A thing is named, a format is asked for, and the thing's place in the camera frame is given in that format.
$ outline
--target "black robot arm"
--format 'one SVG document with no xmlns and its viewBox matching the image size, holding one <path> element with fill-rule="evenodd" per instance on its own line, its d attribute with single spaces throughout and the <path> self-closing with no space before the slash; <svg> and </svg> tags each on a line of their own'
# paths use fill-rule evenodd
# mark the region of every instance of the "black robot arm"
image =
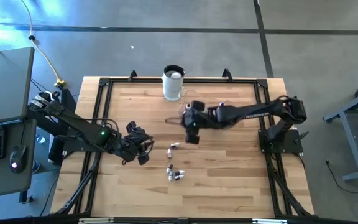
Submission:
<svg viewBox="0 0 358 224">
<path fill-rule="evenodd" d="M 74 112 L 66 110 L 57 96 L 50 92 L 39 93 L 31 101 L 30 109 L 57 118 L 76 133 L 73 136 L 57 136 L 58 138 L 81 141 L 91 146 L 92 151 L 115 154 L 123 159 L 123 164 L 133 161 L 136 157 L 140 165 L 149 160 L 149 152 L 154 143 L 152 136 L 146 134 L 141 127 L 137 127 L 134 121 L 126 127 L 129 135 L 122 138 L 118 127 L 113 129 L 106 125 L 89 123 L 87 120 L 92 119 L 83 119 Z"/>
<path fill-rule="evenodd" d="M 270 103 L 241 107 L 220 104 L 206 110 L 204 103 L 193 101 L 187 108 L 181 118 L 181 125 L 186 129 L 186 142 L 192 144 L 199 142 L 199 129 L 228 129 L 240 120 L 268 115 L 275 115 L 282 119 L 268 129 L 268 139 L 282 141 L 293 124 L 301 124 L 307 119 L 303 102 L 296 97 L 288 96 L 280 96 Z"/>
</svg>

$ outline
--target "concrete floor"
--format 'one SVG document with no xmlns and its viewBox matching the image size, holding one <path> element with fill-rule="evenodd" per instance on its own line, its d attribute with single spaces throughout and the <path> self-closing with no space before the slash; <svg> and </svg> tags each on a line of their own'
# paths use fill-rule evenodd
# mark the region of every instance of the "concrete floor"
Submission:
<svg viewBox="0 0 358 224">
<path fill-rule="evenodd" d="M 26 3 L 34 24 L 41 26 L 258 28 L 253 0 Z M 358 30 L 358 0 L 260 0 L 260 8 L 266 29 Z M 27 25 L 21 2 L 0 0 L 0 23 Z M 0 49 L 30 46 L 29 31 L 15 27 L 0 26 Z M 354 34 L 266 36 L 274 77 L 284 78 L 288 94 L 305 102 L 308 120 L 299 129 L 310 132 L 303 140 L 306 175 L 314 210 L 325 218 L 358 220 L 358 194 L 338 189 L 325 165 L 329 159 L 339 184 L 358 190 L 358 181 L 341 180 L 342 174 L 356 171 L 342 124 L 321 119 L 349 101 L 358 88 L 358 33 Z M 131 70 L 160 75 L 171 63 L 183 66 L 191 76 L 218 77 L 227 67 L 235 77 L 267 77 L 260 36 L 255 33 L 37 31 L 35 36 L 73 94 L 85 75 L 129 75 Z M 39 53 L 32 76 L 53 89 L 54 75 Z M 32 86 L 30 95 L 35 94 Z M 351 125 L 357 126 L 357 120 Z M 50 177 L 33 176 L 30 190 L 39 195 L 38 202 L 18 207 L 16 196 L 0 197 L 0 204 L 11 208 L 0 210 L 0 218 L 39 215 L 50 187 L 45 180 L 50 182 L 56 174 L 46 175 Z"/>
</svg>

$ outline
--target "wooden tabletop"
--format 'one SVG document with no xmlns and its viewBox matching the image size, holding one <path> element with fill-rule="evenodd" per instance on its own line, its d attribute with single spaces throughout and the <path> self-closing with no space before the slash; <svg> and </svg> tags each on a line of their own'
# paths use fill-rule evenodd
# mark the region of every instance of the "wooden tabletop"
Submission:
<svg viewBox="0 0 358 224">
<path fill-rule="evenodd" d="M 76 108 L 76 114 L 83 118 L 92 117 L 99 78 L 83 79 Z M 202 129 L 199 145 L 185 144 L 185 130 L 164 122 L 168 117 L 179 116 L 184 102 L 191 100 L 204 101 L 207 106 L 219 102 L 234 106 L 255 104 L 253 86 L 185 83 L 184 87 L 185 98 L 168 101 L 160 83 L 114 84 L 108 117 L 117 121 L 123 134 L 128 122 L 134 120 L 154 137 L 155 144 L 144 166 L 137 160 L 123 166 L 121 158 L 103 154 L 92 216 L 273 217 L 266 162 L 257 137 L 258 119 L 241 121 L 229 130 Z M 269 78 L 268 89 L 271 99 L 286 94 L 281 78 Z M 173 150 L 173 157 L 168 159 L 167 149 L 175 142 L 180 143 L 180 148 Z M 76 152 L 64 160 L 51 212 L 61 208 L 75 191 L 83 158 L 84 153 Z M 185 178 L 169 182 L 165 172 L 169 164 L 173 164 L 174 170 L 184 170 Z M 288 187 L 302 206 L 313 213 L 299 158 L 283 154 L 283 165 Z M 83 207 L 88 194 L 85 195 Z M 280 190 L 278 195 L 284 211 Z"/>
</svg>

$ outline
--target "computer mouse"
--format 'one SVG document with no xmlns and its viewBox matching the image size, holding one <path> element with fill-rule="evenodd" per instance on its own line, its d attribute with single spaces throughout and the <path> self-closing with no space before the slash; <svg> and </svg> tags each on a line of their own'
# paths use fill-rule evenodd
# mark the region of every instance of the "computer mouse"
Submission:
<svg viewBox="0 0 358 224">
<path fill-rule="evenodd" d="M 27 162 L 26 146 L 15 146 L 9 157 L 9 167 L 13 173 L 20 173 L 25 169 Z"/>
</svg>

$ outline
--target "white cable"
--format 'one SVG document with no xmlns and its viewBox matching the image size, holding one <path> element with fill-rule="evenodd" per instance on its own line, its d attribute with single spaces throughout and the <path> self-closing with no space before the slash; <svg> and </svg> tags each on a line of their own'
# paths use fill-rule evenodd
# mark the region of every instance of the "white cable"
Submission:
<svg viewBox="0 0 358 224">
<path fill-rule="evenodd" d="M 32 35 L 32 18 L 31 18 L 30 10 L 29 10 L 29 8 L 27 7 L 27 5 L 24 3 L 24 1 L 23 1 L 23 0 L 21 0 L 21 1 L 22 1 L 23 5 L 24 5 L 25 9 L 27 10 L 27 13 L 29 14 L 29 18 L 30 18 L 30 35 Z M 57 75 L 57 72 L 56 72 L 55 68 L 54 68 L 53 65 L 50 63 L 48 57 L 42 52 L 41 49 L 39 49 L 39 47 L 37 46 L 37 44 L 35 44 L 34 40 L 31 40 L 31 42 L 32 42 L 32 45 L 42 54 L 42 56 L 44 56 L 45 60 L 46 60 L 46 61 L 48 62 L 48 64 L 49 64 L 50 68 L 53 70 L 53 72 L 54 72 L 54 74 L 55 74 L 57 80 L 59 81 L 60 78 L 59 78 L 59 76 Z"/>
</svg>

